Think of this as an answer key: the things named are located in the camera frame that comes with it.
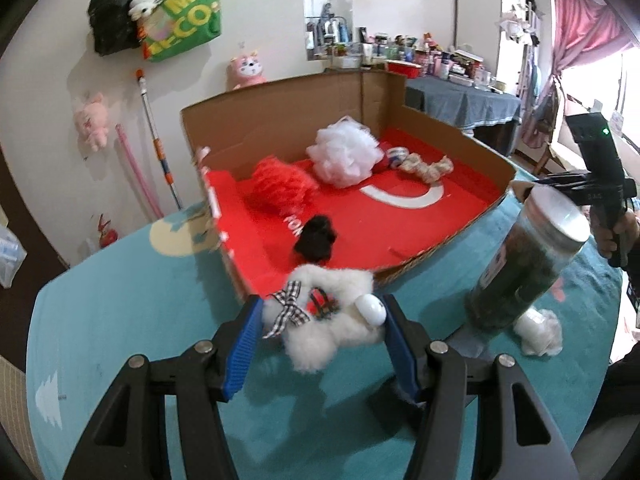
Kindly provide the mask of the person right hand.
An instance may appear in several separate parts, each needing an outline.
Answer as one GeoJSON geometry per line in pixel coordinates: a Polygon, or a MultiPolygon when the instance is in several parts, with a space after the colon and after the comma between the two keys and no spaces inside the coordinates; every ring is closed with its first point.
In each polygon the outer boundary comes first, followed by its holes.
{"type": "Polygon", "coordinates": [[[611,259],[619,242],[624,243],[627,254],[639,247],[639,215],[635,211],[627,209],[612,228],[600,219],[594,207],[590,208],[589,218],[591,233],[603,258],[611,259]]]}

